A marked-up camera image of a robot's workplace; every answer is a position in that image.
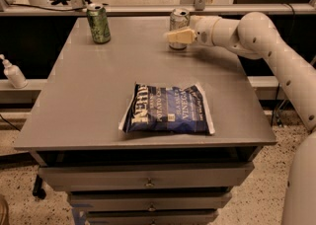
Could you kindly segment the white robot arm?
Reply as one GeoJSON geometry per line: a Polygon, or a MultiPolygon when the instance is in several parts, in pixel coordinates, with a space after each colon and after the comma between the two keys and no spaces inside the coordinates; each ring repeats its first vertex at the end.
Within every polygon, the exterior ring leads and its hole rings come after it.
{"type": "Polygon", "coordinates": [[[221,46],[249,59],[265,60],[310,131],[290,166],[281,225],[316,225],[316,69],[259,12],[239,20],[193,16],[187,26],[167,32],[166,40],[221,46]]]}

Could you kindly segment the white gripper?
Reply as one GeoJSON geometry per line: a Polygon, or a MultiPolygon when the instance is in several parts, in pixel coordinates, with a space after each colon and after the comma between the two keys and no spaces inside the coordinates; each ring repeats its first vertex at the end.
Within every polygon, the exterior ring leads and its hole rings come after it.
{"type": "Polygon", "coordinates": [[[191,44],[196,39],[202,45],[214,46],[212,34],[219,16],[192,16],[191,28],[184,28],[165,33],[165,38],[170,43],[191,44]]]}

